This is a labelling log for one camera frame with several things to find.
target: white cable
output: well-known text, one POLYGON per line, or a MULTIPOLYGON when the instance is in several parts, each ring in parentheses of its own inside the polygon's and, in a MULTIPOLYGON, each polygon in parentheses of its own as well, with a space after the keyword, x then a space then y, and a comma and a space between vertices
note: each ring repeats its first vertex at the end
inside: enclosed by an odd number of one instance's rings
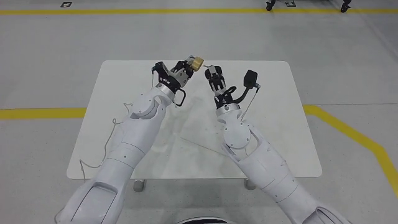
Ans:
POLYGON ((251 101, 250 101, 250 103, 249 103, 248 107, 246 108, 246 111, 245 111, 245 112, 242 114, 241 121, 243 120, 243 117, 244 117, 244 115, 246 115, 246 113, 248 112, 248 109, 249 109, 249 107, 250 107, 251 103, 253 102, 253 100, 254 100, 254 97, 256 97, 256 95, 257 95, 257 92, 258 92, 258 90, 257 90, 257 91, 256 91, 256 93, 253 95, 253 98, 251 99, 251 101))
POLYGON ((57 217, 58 217, 58 215, 61 213, 61 211, 62 211, 64 208, 65 208, 65 207, 61 208, 61 210, 60 210, 60 211, 58 211, 58 213, 57 213, 56 215, 54 215, 54 222, 55 222, 55 224, 57 224, 57 223, 58 223, 58 221, 57 221, 57 217))
POLYGON ((317 208, 315 209, 315 213, 317 213, 318 218, 321 220, 321 222, 322 222, 323 224, 326 224, 326 223, 322 220, 321 216, 319 215, 319 212, 321 212, 322 214, 324 214, 331 222, 333 222, 333 223, 335 223, 335 222, 334 222, 333 220, 331 220, 331 218, 329 218, 328 215, 326 215, 322 210, 326 210, 326 211, 329 212, 331 215, 333 215, 341 224, 344 224, 344 223, 343 223, 334 213, 332 213, 329 209, 324 208, 324 207, 317 207, 317 208))
POLYGON ((154 72, 152 71, 152 86, 150 86, 151 89, 154 87, 154 72))
POLYGON ((81 171, 82 171, 82 173, 83 173, 83 180, 84 180, 84 182, 86 182, 86 174, 85 174, 85 169, 84 169, 84 167, 83 167, 83 164, 86 165, 87 167, 96 169, 96 168, 101 167, 101 166, 102 166, 102 163, 103 163, 104 160, 106 159, 106 155, 107 155, 107 153, 108 153, 108 151, 106 150, 106 146, 108 145, 109 141, 111 140, 111 137, 112 137, 112 134, 113 134, 113 132, 114 132, 115 127, 116 127, 118 124, 121 124, 121 122, 118 123, 118 122, 116 121, 116 118, 113 118, 113 119, 112 119, 112 123, 113 123, 113 128, 112 128, 111 134, 109 135, 108 140, 106 141, 106 143, 105 143, 105 145, 104 145, 105 153, 104 153, 104 157, 102 158, 101 163, 100 163, 99 165, 97 165, 97 166, 91 166, 91 165, 85 163, 83 160, 79 159, 80 169, 81 169, 81 171))

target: caster wheel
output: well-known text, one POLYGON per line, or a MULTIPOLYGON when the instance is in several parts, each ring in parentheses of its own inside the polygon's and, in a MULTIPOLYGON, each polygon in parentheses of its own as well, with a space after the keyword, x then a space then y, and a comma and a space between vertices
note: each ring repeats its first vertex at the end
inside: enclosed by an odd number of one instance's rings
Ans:
POLYGON ((348 10, 348 8, 349 8, 349 6, 348 6, 347 4, 343 4, 343 5, 341 6, 340 11, 341 11, 342 13, 344 13, 344 12, 346 12, 346 11, 348 10))
POLYGON ((272 5, 267 2, 267 7, 266 7, 267 11, 271 11, 272 10, 272 5))

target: gold object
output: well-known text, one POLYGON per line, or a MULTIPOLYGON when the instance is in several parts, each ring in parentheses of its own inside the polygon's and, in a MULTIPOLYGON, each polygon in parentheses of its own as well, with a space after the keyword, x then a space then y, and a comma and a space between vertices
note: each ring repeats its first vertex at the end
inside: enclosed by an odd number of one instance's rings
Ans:
POLYGON ((193 59, 193 62, 191 64, 191 68, 193 69, 193 71, 197 72, 202 64, 203 64, 203 59, 200 57, 195 57, 195 59, 193 59))

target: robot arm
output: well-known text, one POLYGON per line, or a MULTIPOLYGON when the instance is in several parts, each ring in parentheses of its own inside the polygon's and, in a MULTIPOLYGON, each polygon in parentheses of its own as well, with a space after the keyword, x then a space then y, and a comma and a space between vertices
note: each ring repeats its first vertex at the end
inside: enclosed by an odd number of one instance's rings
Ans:
POLYGON ((189 57, 168 70, 158 62, 152 72, 159 74, 159 83, 142 94, 131 106, 130 113, 115 130, 109 156, 98 173, 83 184, 60 214, 60 223, 116 223, 124 202, 129 179, 141 159, 152 147, 166 114, 166 107, 201 67, 203 60, 189 57))
POLYGON ((238 103, 244 99, 248 90, 256 87, 258 91, 260 88, 256 83, 257 73, 248 71, 244 77, 245 93, 237 100, 233 100, 231 95, 236 87, 226 89, 219 66, 209 66, 205 76, 215 93, 217 120, 225 124, 222 149, 248 179, 267 193, 294 224, 349 224, 349 221, 337 211, 315 200, 297 182, 286 161, 266 141, 260 131, 248 121, 242 120, 242 111, 238 103), (244 149, 252 138, 257 141, 256 149, 244 158, 236 155, 238 150, 244 149))

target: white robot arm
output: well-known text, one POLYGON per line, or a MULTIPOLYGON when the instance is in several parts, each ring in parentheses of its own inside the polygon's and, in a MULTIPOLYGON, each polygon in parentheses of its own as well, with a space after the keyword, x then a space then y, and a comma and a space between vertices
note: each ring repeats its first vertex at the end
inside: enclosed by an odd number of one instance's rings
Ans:
POLYGON ((267 193, 284 211, 293 224, 344 223, 349 221, 334 209, 315 200, 295 179, 280 154, 264 139, 258 129, 242 120, 239 103, 256 83, 257 73, 249 70, 244 77, 243 95, 233 100, 236 87, 226 88, 221 67, 209 66, 205 72, 215 93, 217 120, 225 124, 222 149, 243 171, 248 179, 267 193), (244 149, 254 138, 257 148, 247 157, 239 158, 237 150, 244 149))
POLYGON ((98 173, 83 184, 60 214, 59 223, 114 224, 124 202, 124 191, 134 168, 152 147, 166 113, 166 107, 178 90, 185 86, 203 63, 199 57, 179 61, 168 70, 156 63, 152 73, 159 74, 159 84, 142 94, 131 106, 129 114, 115 130, 109 156, 98 173))

